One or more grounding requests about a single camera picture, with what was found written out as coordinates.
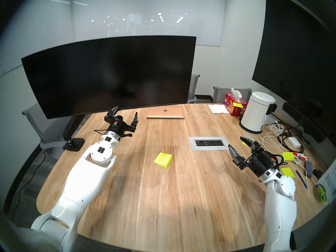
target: yellow sticky note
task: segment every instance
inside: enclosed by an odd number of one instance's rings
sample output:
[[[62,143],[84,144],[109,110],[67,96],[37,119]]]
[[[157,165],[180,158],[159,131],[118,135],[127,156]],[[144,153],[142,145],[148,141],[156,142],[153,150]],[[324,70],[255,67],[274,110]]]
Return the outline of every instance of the yellow sticky note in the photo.
[[[292,170],[291,170],[289,167],[281,168],[281,171],[282,171],[282,173],[283,173],[285,176],[289,176],[289,177],[291,177],[291,178],[295,178],[295,175],[293,174]]]
[[[252,141],[254,141],[254,139],[252,139]],[[248,145],[247,145],[246,143],[244,143],[243,141],[242,141],[242,144],[248,146]]]
[[[243,105],[240,104],[240,103],[233,103],[233,105],[234,105],[235,107],[243,107]]]
[[[282,153],[282,156],[284,157],[284,159],[286,161],[293,161],[293,160],[295,160],[294,159],[294,154],[291,153],[291,152],[284,152],[284,153]]]
[[[159,153],[159,155],[154,160],[154,163],[161,165],[162,167],[167,168],[173,156],[171,154]]]

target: scissors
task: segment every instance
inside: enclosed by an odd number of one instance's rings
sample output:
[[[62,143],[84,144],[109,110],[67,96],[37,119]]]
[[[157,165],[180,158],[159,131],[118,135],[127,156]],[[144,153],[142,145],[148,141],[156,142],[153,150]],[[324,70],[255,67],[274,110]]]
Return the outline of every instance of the scissors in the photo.
[[[318,191],[318,193],[320,195],[320,200],[322,202],[326,202],[327,201],[327,195],[326,195],[325,191],[323,190],[323,187],[320,186],[319,184],[317,186],[318,186],[317,191]]]
[[[320,200],[322,202],[326,202],[327,201],[327,195],[326,195],[326,192],[323,190],[323,186],[321,184],[319,184],[317,182],[317,180],[313,177],[314,181],[316,182],[317,184],[317,192],[319,193],[320,195]]]

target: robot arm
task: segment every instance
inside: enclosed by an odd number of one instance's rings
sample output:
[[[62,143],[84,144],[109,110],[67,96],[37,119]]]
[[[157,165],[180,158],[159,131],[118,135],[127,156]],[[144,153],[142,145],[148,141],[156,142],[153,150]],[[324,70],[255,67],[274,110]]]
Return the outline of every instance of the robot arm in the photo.
[[[79,221],[92,200],[98,195],[105,184],[112,166],[116,161],[113,149],[120,144],[122,137],[132,136],[125,131],[134,132],[138,123],[137,113],[129,126],[122,116],[114,117],[118,108],[108,112],[107,122],[110,128],[101,136],[101,141],[91,145],[71,169],[61,197],[51,211],[39,216],[32,229],[42,231],[50,237],[46,242],[52,244],[58,251],[71,251],[77,237]],[[66,228],[55,220],[62,222]]]
[[[245,159],[229,145],[233,162],[241,169],[249,167],[266,185],[265,225],[266,242],[264,252],[291,251],[289,239],[296,219],[296,201],[294,199],[295,183],[292,178],[283,176],[278,167],[283,157],[265,151],[257,141],[240,137],[252,150],[252,155]]]

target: colorful tissue box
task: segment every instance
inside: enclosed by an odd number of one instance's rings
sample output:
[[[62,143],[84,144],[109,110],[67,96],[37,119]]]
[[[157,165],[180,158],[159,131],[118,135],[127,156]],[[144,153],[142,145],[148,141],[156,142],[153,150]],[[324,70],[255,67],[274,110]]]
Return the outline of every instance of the colorful tissue box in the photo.
[[[226,93],[223,105],[232,116],[242,116],[247,107],[247,103],[240,99],[242,103],[238,103],[233,94]]]

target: laptop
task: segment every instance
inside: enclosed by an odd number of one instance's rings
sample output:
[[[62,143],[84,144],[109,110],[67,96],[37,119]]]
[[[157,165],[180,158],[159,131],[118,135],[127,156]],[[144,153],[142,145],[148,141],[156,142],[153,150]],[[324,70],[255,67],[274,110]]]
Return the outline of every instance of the laptop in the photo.
[[[183,119],[184,112],[182,106],[149,107],[147,118],[177,118]]]

